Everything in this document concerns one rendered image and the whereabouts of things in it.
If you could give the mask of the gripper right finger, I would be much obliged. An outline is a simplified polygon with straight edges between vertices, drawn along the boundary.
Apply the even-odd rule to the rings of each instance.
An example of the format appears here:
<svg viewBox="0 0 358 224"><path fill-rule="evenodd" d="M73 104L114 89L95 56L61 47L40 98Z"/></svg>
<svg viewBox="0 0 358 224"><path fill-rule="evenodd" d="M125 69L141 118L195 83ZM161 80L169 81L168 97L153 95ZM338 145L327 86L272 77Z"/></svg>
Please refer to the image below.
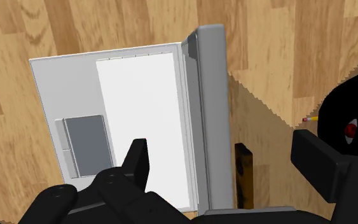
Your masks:
<svg viewBox="0 0 358 224"><path fill-rule="evenodd" d="M358 157L299 129L293 132L291 162L326 202L336 204L329 224L358 224Z"/></svg>

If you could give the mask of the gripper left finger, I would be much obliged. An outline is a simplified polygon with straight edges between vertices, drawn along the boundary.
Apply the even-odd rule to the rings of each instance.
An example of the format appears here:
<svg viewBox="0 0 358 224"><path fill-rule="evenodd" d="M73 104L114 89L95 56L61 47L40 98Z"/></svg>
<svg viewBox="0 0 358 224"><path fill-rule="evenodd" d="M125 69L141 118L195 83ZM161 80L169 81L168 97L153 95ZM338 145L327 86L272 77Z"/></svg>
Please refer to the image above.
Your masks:
<svg viewBox="0 0 358 224"><path fill-rule="evenodd" d="M38 194L18 224L191 224L155 192L146 192L147 141L135 139L122 166L100 171L82 191L70 184Z"/></svg>

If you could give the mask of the brown and black flat slab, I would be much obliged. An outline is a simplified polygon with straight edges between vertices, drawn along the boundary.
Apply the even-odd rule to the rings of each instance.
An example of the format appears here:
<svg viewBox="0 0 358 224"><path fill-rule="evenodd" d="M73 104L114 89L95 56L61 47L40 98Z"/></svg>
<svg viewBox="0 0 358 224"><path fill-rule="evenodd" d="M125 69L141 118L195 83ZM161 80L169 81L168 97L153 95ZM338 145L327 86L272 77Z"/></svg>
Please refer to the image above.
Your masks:
<svg viewBox="0 0 358 224"><path fill-rule="evenodd" d="M237 207L239 209L253 209L253 154L243 143L235 144L235 168Z"/></svg>

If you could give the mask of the silver open laptop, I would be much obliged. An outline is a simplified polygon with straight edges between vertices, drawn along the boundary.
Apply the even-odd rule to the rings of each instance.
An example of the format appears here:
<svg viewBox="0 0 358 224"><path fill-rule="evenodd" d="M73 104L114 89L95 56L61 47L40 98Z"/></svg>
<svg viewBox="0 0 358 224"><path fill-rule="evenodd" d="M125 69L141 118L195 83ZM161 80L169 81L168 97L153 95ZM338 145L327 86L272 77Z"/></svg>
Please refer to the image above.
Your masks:
<svg viewBox="0 0 358 224"><path fill-rule="evenodd" d="M85 189L144 138L146 190L182 212L231 209L226 63L221 24L182 42L31 59L64 182Z"/></svg>

